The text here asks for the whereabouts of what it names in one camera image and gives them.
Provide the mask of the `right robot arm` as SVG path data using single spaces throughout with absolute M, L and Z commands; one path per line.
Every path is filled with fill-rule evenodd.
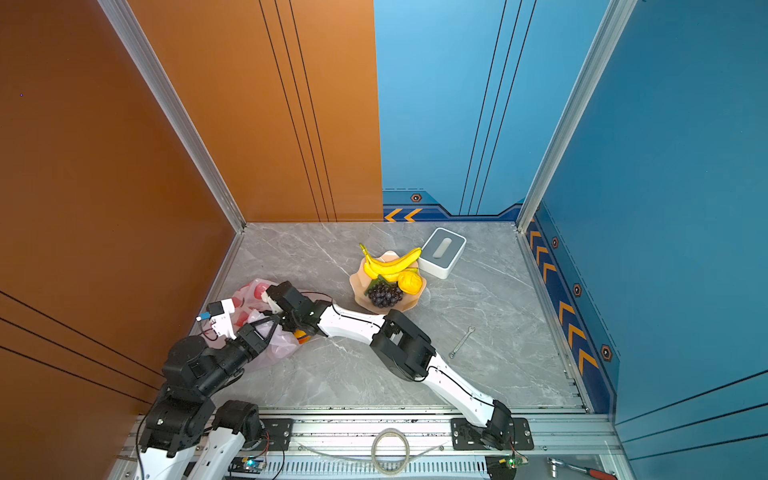
M 453 370 L 428 334 L 401 311 L 392 309 L 380 315 L 354 312 L 332 301 L 312 300 L 288 281 L 268 287 L 262 299 L 279 310 L 286 330 L 368 345 L 394 375 L 424 384 L 457 408 L 479 432 L 483 445 L 497 450 L 510 446 L 511 410 Z

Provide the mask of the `yellow bell pepper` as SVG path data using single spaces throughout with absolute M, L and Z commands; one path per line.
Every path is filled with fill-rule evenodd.
M 423 286 L 423 278 L 417 268 L 408 268 L 398 274 L 399 289 L 407 295 L 417 295 Z

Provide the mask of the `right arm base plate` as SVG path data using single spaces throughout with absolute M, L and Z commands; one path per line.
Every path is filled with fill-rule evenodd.
M 450 430 L 452 447 L 456 451 L 532 451 L 535 448 L 529 422 L 522 417 L 510 420 L 500 448 L 497 448 L 492 443 L 484 443 L 481 429 L 470 424 L 464 418 L 452 418 L 450 420 Z

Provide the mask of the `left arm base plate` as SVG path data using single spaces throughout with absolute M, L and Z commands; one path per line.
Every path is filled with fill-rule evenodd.
M 292 418 L 262 418 L 262 433 L 260 442 L 255 446 L 257 453 L 286 452 L 293 435 L 294 420 Z

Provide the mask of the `pink printed plastic bag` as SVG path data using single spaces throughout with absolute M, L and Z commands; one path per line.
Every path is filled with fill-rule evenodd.
M 237 333 L 242 326 L 266 319 L 270 315 L 271 306 L 262 300 L 262 295 L 272 285 L 275 285 L 275 282 L 256 278 L 242 286 L 231 296 L 235 309 L 230 315 L 230 323 L 234 333 Z M 225 337 L 219 336 L 210 327 L 208 318 L 203 318 L 201 328 L 209 347 L 220 349 L 225 345 Z M 269 368 L 291 356 L 299 347 L 300 341 L 293 332 L 285 331 L 281 326 L 277 326 L 268 347 L 245 367 L 245 372 Z

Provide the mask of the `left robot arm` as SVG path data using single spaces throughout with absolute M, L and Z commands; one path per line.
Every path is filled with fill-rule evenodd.
M 137 479 L 222 479 L 243 449 L 268 452 L 271 439 L 253 403 L 212 396 L 235 383 L 268 347 L 270 335 L 242 327 L 215 349 L 188 336 L 169 351 L 165 383 L 137 432 Z

